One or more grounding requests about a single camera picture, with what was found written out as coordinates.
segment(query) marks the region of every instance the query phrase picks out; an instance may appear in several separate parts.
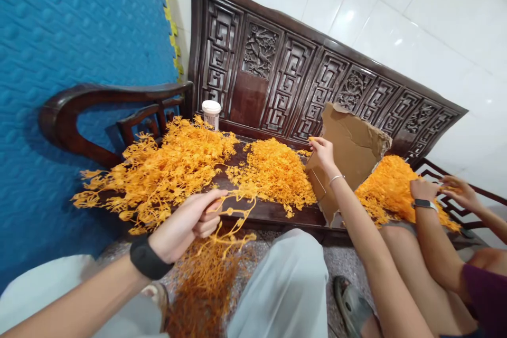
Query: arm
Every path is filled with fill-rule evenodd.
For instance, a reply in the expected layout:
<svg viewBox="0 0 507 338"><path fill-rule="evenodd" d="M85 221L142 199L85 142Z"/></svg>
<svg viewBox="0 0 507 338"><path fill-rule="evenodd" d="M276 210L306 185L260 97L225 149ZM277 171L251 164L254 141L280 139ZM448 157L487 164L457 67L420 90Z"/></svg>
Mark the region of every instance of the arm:
<svg viewBox="0 0 507 338"><path fill-rule="evenodd" d="M341 175L334 164L333 144L316 137L311 141L328 178ZM370 283L386 337L433 337L414 299L401 279L391 253L379 230L344 178L332 181L331 188L354 248Z"/></svg>
<svg viewBox="0 0 507 338"><path fill-rule="evenodd" d="M150 236L151 248L166 263L178 260L196 236L215 230L220 210L214 201L226 193L212 190L189 197ZM149 283L125 255L1 337L90 337Z"/></svg>
<svg viewBox="0 0 507 338"><path fill-rule="evenodd" d="M472 187L465 181L453 176L442 178L444 186L451 186L460 189L460 193L449 190L442 190L442 194L452 198L461 207L473 212L479 217L484 225L504 243L507 244L507 222L487 209L478 199Z"/></svg>
<svg viewBox="0 0 507 338"><path fill-rule="evenodd" d="M439 188L438 184L423 179L410 182L414 199L433 202ZM432 278L444 289L455 292L463 301L470 302L470 295L462 278L464 262L440 225L435 210L416 207L416 228L422 256Z"/></svg>

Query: person's left hand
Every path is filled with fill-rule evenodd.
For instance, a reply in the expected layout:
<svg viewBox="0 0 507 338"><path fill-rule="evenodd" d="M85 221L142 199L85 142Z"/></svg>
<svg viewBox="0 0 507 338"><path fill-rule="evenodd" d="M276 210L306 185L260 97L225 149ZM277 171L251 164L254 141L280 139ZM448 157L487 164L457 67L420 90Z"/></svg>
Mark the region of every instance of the person's left hand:
<svg viewBox="0 0 507 338"><path fill-rule="evenodd" d="M410 181L410 192L414 199L422 199L433 202L437 196L439 184L428 182L422 178Z"/></svg>
<svg viewBox="0 0 507 338"><path fill-rule="evenodd" d="M213 189L208 193L194 194L149 237L149 245L166 263L177 261L196 237L206 238L220 222L220 197L227 190Z"/></svg>

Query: smartwatch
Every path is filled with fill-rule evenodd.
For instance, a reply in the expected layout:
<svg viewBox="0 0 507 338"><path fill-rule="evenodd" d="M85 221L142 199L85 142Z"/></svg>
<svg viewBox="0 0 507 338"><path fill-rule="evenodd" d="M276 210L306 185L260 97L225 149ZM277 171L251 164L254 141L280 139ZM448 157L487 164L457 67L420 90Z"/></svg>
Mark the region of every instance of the smartwatch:
<svg viewBox="0 0 507 338"><path fill-rule="evenodd" d="M130 247L130 261L144 276L151 280L160 280L174 267L163 261L148 243L148 234L134 239Z"/></svg>
<svg viewBox="0 0 507 338"><path fill-rule="evenodd" d="M412 207L415 209L416 207L422 207L425 209L433 209L438 213L438 209L435 206L433 202L430 202L428 200L420 200L420 199L414 199L414 203L412 204Z"/></svg>

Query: floral carving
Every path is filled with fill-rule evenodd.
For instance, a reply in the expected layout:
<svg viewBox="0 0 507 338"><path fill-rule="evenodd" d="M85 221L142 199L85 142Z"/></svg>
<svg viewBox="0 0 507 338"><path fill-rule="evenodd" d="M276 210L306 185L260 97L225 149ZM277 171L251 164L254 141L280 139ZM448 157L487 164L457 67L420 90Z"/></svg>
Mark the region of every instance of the floral carving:
<svg viewBox="0 0 507 338"><path fill-rule="evenodd" d="M435 107L430 105L422 106L408 118L405 125L405 131L416 134L420 131L421 127L426 124L428 119L435 112Z"/></svg>
<svg viewBox="0 0 507 338"><path fill-rule="evenodd" d="M361 99L364 89L370 83L371 78L357 71L352 71L343 85L343 90L338 95L341 106L351 111Z"/></svg>
<svg viewBox="0 0 507 338"><path fill-rule="evenodd" d="M250 24L242 70L267 79L275 59L277 39L278 34L275 32Z"/></svg>

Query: gray pants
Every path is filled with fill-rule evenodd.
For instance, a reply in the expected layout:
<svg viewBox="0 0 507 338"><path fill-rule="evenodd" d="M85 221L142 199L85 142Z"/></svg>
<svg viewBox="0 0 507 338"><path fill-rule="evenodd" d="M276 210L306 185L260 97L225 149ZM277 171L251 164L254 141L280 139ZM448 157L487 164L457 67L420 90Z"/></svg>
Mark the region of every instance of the gray pants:
<svg viewBox="0 0 507 338"><path fill-rule="evenodd" d="M61 297L85 272L98 268L91 257L53 260L14 280L0 297L0 334ZM327 337L326 282L322 247L306 232L292 230L276 239L248 281L229 324L228 338ZM93 338L163 338L162 313L137 295Z"/></svg>
<svg viewBox="0 0 507 338"><path fill-rule="evenodd" d="M327 278L322 246L299 229L283 234L248 281L228 338L327 337Z"/></svg>

